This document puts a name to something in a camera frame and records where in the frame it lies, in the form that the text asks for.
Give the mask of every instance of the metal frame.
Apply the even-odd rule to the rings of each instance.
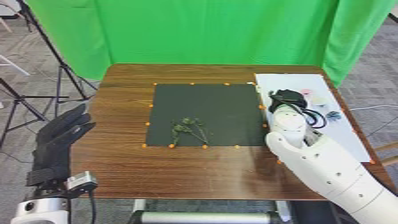
[[[146,212],[146,199],[135,199],[128,224],[279,224],[285,223],[277,212],[212,213],[212,212]]]
[[[11,106],[9,119],[7,119],[7,122],[6,122],[4,133],[2,133],[2,138],[0,138],[0,149],[2,149],[7,133],[11,131],[14,131],[18,128],[22,128],[23,126],[27,126],[29,124],[36,123],[38,121],[48,121],[48,119],[45,117],[45,114],[48,112],[50,104],[52,104],[52,101],[57,98],[57,96],[25,96],[25,95],[20,95],[2,78],[0,78],[0,85],[4,86],[4,88],[7,90],[9,96],[14,98],[13,106]],[[50,99],[50,103],[48,103],[48,106],[45,108],[43,113],[38,111],[32,104],[27,102],[27,99]],[[27,121],[23,124],[16,125],[14,127],[11,127],[18,105],[27,107],[30,113],[36,116],[36,119]]]

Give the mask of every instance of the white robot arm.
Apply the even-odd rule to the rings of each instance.
[[[338,142],[308,127],[292,106],[274,111],[267,144],[311,190],[361,224],[398,223],[398,198]]]

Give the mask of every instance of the white panel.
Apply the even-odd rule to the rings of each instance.
[[[272,99],[269,92],[279,89],[290,89],[300,92],[302,89],[311,89],[313,97],[322,97],[327,102],[327,107],[320,108],[309,104],[309,108],[315,109],[324,115],[331,111],[338,111],[341,119],[336,122],[329,122],[327,127],[318,131],[334,139],[347,151],[352,153],[359,162],[370,162],[370,154],[354,133],[350,121],[340,108],[338,101],[334,99],[332,92],[327,87],[327,83],[320,74],[256,74],[260,93],[263,98],[263,104],[270,106]],[[267,118],[270,121],[272,114],[267,110]]]

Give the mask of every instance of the cable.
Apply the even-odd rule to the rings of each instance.
[[[382,127],[366,135],[366,138],[382,130],[382,128],[396,121],[398,116],[395,117],[395,119],[382,125]]]
[[[0,152],[7,157],[11,157],[20,163],[29,163],[32,164],[34,162],[22,161],[7,152]]]
[[[368,109],[375,109],[375,108],[379,108],[379,107],[393,107],[393,108],[398,108],[398,105],[384,104],[384,105],[377,105],[377,106],[370,106],[370,107],[359,107],[359,108],[350,109],[350,111],[356,111],[356,110],[368,110]]]
[[[306,119],[306,122],[308,122],[308,125],[313,127],[313,129],[320,129],[320,128],[324,128],[324,127],[327,126],[327,119],[325,119],[324,115],[320,114],[320,112],[306,108],[306,104],[302,103],[304,99],[302,99],[302,101],[300,101],[300,99],[292,99],[292,98],[288,98],[288,100],[290,100],[290,102],[292,102],[292,103],[290,103],[290,102],[285,100],[285,96],[279,95],[279,91],[277,91],[276,94],[274,94],[274,91],[270,91],[270,94],[269,94],[270,99],[272,99],[274,101],[277,101],[281,104],[285,104],[285,105],[295,110],[295,112],[297,112],[300,115],[306,114],[306,115],[311,117],[313,122],[311,122],[308,119]],[[324,123],[322,123],[320,126],[315,127],[315,125],[318,124],[318,120],[320,120],[318,117],[322,118]]]
[[[91,198],[91,212],[93,212],[91,224],[94,224],[94,223],[96,223],[96,200],[94,200],[94,190],[89,191],[89,198]]]

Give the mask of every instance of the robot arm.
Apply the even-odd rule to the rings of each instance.
[[[398,223],[395,194],[338,142],[308,127],[302,114],[286,105],[274,111],[267,145],[304,184],[359,223]]]
[[[96,189],[96,178],[87,171],[70,177],[71,145],[94,127],[91,116],[84,112],[86,106],[80,105],[38,133],[34,166],[27,176],[27,186],[36,189],[18,205],[13,224],[38,221],[70,223],[70,200]]]

